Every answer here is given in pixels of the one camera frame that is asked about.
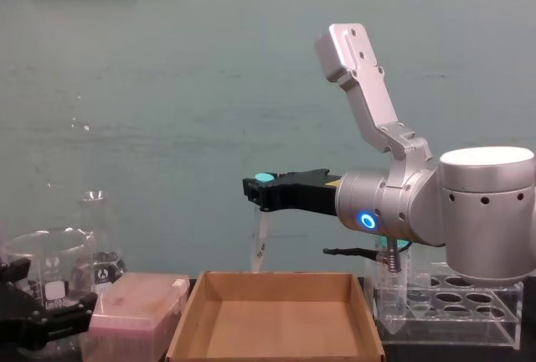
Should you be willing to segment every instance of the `tabletop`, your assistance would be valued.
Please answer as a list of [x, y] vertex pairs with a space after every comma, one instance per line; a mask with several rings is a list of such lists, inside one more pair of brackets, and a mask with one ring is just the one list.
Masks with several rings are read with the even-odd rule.
[[[385, 345], [387, 362], [534, 362], [536, 360], [536, 277], [530, 277], [524, 286], [521, 348], [499, 347]], [[14, 347], [0, 348], [0, 361], [27, 362]], [[54, 362], [81, 362], [80, 355], [56, 359]]]

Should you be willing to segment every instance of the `open cardboard tray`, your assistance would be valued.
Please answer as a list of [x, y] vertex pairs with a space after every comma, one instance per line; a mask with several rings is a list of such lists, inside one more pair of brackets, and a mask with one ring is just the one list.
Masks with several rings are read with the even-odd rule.
[[356, 278], [344, 273], [202, 274], [168, 362], [381, 362]]

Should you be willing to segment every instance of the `glass beaker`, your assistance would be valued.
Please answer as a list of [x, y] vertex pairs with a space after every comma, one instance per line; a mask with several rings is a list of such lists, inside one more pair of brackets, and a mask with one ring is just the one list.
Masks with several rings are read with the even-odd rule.
[[[20, 289], [35, 297], [45, 308], [56, 309], [77, 303], [92, 292], [93, 243], [74, 228], [38, 230], [3, 245], [7, 262], [26, 257], [32, 262], [28, 276], [17, 282]], [[58, 358], [79, 350], [78, 336], [51, 341], [39, 351], [20, 349], [29, 358]]]

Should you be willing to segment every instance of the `pink box lid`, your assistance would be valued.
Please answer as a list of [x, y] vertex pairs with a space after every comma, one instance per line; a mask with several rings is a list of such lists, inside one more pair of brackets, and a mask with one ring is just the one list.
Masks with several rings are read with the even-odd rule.
[[99, 295], [89, 334], [152, 332], [166, 317], [181, 313], [189, 287], [184, 275], [128, 272]]

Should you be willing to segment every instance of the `erlenmeyer flask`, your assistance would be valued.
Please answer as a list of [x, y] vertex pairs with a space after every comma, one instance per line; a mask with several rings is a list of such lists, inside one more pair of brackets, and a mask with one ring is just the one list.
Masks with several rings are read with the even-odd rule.
[[108, 198], [104, 190], [84, 192], [80, 201], [80, 228], [93, 240], [95, 292], [101, 293], [126, 272], [115, 242]]

